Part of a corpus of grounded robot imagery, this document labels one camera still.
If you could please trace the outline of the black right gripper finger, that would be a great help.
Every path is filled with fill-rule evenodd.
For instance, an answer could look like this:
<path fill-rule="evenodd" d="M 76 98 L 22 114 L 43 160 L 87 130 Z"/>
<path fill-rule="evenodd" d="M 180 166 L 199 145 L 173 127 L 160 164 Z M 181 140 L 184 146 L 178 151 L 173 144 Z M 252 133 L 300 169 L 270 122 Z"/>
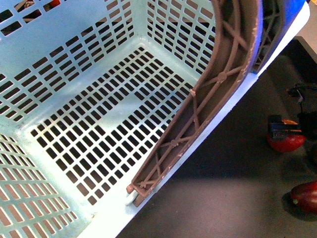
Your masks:
<path fill-rule="evenodd" d="M 301 128 L 299 124 L 283 122 L 281 115 L 269 115 L 268 134 L 272 141 L 283 141 L 289 135 L 301 135 Z"/>

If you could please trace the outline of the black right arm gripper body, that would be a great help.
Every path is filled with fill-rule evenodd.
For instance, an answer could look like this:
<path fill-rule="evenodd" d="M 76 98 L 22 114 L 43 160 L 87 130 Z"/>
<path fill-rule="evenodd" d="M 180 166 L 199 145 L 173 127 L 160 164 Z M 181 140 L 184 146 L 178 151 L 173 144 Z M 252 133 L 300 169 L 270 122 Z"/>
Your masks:
<path fill-rule="evenodd" d="M 287 89 L 287 94 L 296 98 L 300 107 L 297 114 L 300 129 L 303 136 L 308 140 L 308 164 L 317 170 L 317 84 L 297 83 Z"/>

